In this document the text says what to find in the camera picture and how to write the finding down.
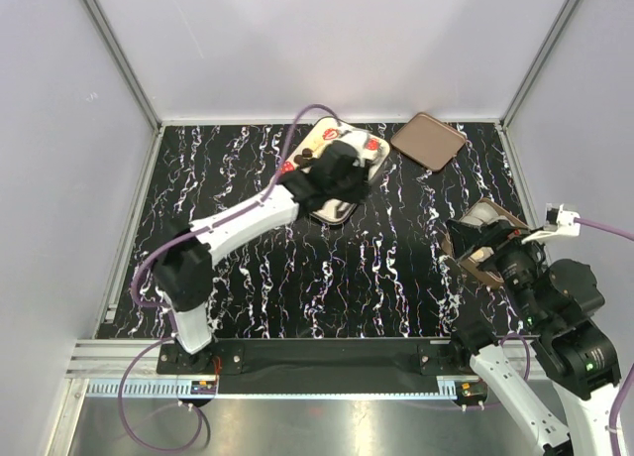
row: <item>black marble table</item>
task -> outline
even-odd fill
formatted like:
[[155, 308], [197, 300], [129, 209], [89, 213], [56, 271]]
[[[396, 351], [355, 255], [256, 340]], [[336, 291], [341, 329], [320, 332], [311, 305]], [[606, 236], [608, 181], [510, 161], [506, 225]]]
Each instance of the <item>black marble table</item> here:
[[[389, 140], [402, 124], [361, 124]], [[500, 333], [520, 325], [503, 289], [466, 280], [440, 249], [444, 221], [488, 197], [522, 217], [493, 124], [454, 124], [468, 141], [431, 173], [396, 151], [374, 193], [339, 227], [303, 219], [266, 233], [214, 271], [209, 323], [217, 337], [449, 335], [479, 313]], [[298, 144], [311, 126], [299, 128]], [[286, 126], [167, 127], [112, 323], [99, 338], [167, 335], [155, 309], [133, 305], [128, 286], [143, 258], [170, 238], [173, 215], [201, 218], [248, 198], [272, 177]], [[152, 277], [144, 299], [160, 298]]]

